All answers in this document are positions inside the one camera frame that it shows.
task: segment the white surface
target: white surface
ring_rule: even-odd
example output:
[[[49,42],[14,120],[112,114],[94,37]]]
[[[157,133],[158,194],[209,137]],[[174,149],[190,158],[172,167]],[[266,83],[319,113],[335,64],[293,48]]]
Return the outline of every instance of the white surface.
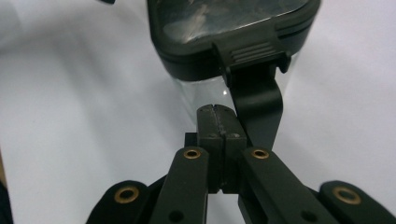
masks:
[[[145,2],[6,2],[0,146],[15,223],[84,223],[113,184],[166,174],[194,126],[149,40]],[[274,149],[307,186],[344,180],[393,214],[395,10],[323,2]],[[208,223],[242,223],[235,197],[211,196],[208,209]]]

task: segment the black plastic part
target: black plastic part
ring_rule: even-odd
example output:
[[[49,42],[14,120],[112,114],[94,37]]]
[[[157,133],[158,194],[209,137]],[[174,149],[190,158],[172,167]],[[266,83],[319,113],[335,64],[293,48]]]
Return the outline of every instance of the black plastic part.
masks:
[[[248,138],[233,110],[224,105],[215,105],[219,132],[223,138],[222,183],[223,193],[239,192],[239,169],[237,159],[248,146]]]
[[[157,203],[158,196],[160,195],[161,189],[163,188],[163,183],[165,182],[165,179],[166,175],[148,186],[148,201],[145,204],[144,212],[139,218],[141,224],[149,223],[149,219],[151,218],[152,211],[154,210],[155,204]]]
[[[184,147],[198,147],[197,133],[184,134]]]
[[[0,183],[0,223],[12,224],[11,205],[7,189]]]
[[[115,200],[119,189],[125,187],[135,187],[138,189],[137,198],[129,203],[118,203]],[[96,223],[130,223],[141,224],[144,222],[146,205],[149,201],[149,188],[136,181],[123,181],[111,187],[99,203],[93,208],[88,224]]]
[[[191,150],[195,153],[186,157]],[[185,147],[177,152],[150,224],[206,222],[208,164],[208,153],[199,147]]]
[[[243,177],[238,197],[238,206],[241,210],[242,217],[247,224],[265,224],[268,223],[268,217],[262,210],[262,206],[253,189]]]
[[[197,110],[197,143],[210,154],[209,193],[217,193],[221,186],[223,140],[213,105]]]
[[[188,43],[176,42],[163,32],[160,12],[157,11],[158,4],[157,0],[148,0],[148,18],[151,39],[163,65],[173,77],[185,81],[198,81],[223,75],[224,71],[220,71],[220,67],[227,70],[226,67],[230,62],[228,57],[222,58],[221,55],[229,52],[222,51],[223,49],[238,52],[238,50],[255,48],[254,51],[248,50],[252,53],[249,60],[234,66],[262,63],[262,60],[265,60],[273,61],[281,70],[286,71],[289,56],[300,50],[304,44],[318,12],[320,1],[310,0],[291,13]]]
[[[342,181],[324,183],[318,198],[343,224],[396,223],[396,217],[381,204],[361,189]]]
[[[268,223],[338,223],[274,152],[248,148],[243,152],[240,168]]]
[[[252,146],[271,150],[283,113],[282,94],[275,81],[276,68],[252,66],[230,89],[240,122]]]

